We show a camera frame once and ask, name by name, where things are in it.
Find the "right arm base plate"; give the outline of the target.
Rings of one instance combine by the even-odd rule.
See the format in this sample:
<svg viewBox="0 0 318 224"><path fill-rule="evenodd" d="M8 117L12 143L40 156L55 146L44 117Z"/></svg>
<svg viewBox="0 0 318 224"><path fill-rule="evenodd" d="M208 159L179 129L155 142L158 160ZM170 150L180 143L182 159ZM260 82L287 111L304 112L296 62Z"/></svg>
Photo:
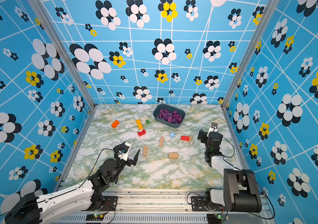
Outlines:
<svg viewBox="0 0 318 224"><path fill-rule="evenodd" d="M189 196L189 203L193 212L226 212L226 208L222 205L216 205L215 209L209 208L206 205L204 197L200 196Z"/></svg>

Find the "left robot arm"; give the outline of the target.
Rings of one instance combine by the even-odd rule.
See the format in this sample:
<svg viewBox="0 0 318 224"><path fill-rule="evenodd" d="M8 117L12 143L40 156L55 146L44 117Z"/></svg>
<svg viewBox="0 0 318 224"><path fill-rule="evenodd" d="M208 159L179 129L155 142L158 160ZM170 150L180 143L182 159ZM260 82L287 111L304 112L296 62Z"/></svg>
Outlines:
<svg viewBox="0 0 318 224"><path fill-rule="evenodd" d="M103 192L116 183L125 166L136 165L133 159L107 159L99 170L85 181L57 192L39 195L35 191L17 194L3 214L3 224L50 224L67 215L87 209L99 210L104 204Z"/></svg>

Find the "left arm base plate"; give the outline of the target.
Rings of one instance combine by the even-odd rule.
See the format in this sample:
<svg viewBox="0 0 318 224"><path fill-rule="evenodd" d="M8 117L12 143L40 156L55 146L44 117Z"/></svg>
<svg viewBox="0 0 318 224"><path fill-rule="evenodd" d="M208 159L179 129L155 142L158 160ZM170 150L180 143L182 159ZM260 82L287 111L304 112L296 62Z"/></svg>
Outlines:
<svg viewBox="0 0 318 224"><path fill-rule="evenodd" d="M97 202L94 202L85 211L115 211L118 204L119 197L117 196L103 196Z"/></svg>

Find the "red arch brick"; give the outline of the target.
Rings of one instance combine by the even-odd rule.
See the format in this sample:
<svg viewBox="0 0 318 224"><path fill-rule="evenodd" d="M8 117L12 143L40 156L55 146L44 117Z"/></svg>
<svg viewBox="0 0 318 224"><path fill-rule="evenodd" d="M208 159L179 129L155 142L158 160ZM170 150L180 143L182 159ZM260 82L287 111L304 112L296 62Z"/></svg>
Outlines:
<svg viewBox="0 0 318 224"><path fill-rule="evenodd" d="M145 134L146 134L146 130L145 130L145 129L142 129L142 130L140 130L140 131L137 132L137 135L138 135L139 137L141 137L141 136L143 136L143 135L145 135Z"/></svg>

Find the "natural wood printed brick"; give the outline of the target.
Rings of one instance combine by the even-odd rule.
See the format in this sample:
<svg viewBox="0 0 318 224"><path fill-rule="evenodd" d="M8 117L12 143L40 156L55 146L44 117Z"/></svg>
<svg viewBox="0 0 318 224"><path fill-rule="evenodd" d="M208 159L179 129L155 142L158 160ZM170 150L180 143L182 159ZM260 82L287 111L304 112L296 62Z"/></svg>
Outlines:
<svg viewBox="0 0 318 224"><path fill-rule="evenodd" d="M159 139L159 147L162 147L164 143L164 137L160 137Z"/></svg>

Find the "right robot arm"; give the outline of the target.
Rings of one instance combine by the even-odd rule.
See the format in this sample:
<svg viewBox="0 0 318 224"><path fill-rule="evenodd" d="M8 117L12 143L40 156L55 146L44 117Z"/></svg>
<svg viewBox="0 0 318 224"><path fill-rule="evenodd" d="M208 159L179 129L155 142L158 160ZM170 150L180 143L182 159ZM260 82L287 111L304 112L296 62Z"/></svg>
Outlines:
<svg viewBox="0 0 318 224"><path fill-rule="evenodd" d="M223 139L213 127L198 134L198 140L205 145L206 163L223 176L223 189L206 190L205 206L210 211L223 208L230 212L260 213L262 203L256 177L253 171L239 169L226 160L220 151Z"/></svg>

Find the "yellow long brick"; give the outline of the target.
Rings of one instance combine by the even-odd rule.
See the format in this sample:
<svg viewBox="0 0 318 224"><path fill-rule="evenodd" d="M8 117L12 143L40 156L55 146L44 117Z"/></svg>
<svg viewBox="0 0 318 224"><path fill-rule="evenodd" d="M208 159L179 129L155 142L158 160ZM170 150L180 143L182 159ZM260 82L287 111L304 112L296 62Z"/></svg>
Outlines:
<svg viewBox="0 0 318 224"><path fill-rule="evenodd" d="M141 121L140 121L139 119L138 119L138 120L136 120L136 124L137 124L137 126L138 126L139 130L144 129L144 128L143 128L143 125L142 125L142 123L141 123Z"/></svg>

